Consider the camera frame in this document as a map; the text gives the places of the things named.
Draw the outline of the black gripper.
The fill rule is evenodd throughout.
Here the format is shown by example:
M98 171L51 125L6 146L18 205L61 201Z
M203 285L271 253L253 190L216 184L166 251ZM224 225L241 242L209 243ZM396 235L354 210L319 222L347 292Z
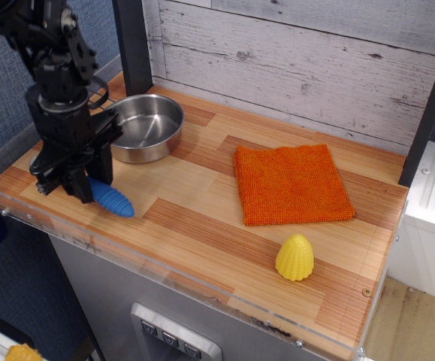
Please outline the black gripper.
M40 163L37 174L80 159L88 162L86 171L90 177L105 184L113 182L110 146L122 135L115 111L91 115L86 92L79 94L74 102L58 103L44 99L36 86L27 91L26 101L43 141L37 155ZM83 204L94 200L84 168L67 169L62 186L69 196Z

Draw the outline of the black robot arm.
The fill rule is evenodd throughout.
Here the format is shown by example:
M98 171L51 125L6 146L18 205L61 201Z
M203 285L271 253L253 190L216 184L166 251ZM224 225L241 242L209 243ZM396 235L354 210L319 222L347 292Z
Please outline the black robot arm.
M89 86L107 84L95 76L95 51L77 16L64 1L0 1L0 35L34 81L26 102L43 147L29 171L39 192L62 186L82 203L93 202L91 182L113 182L110 146L122 129L115 111L90 113Z

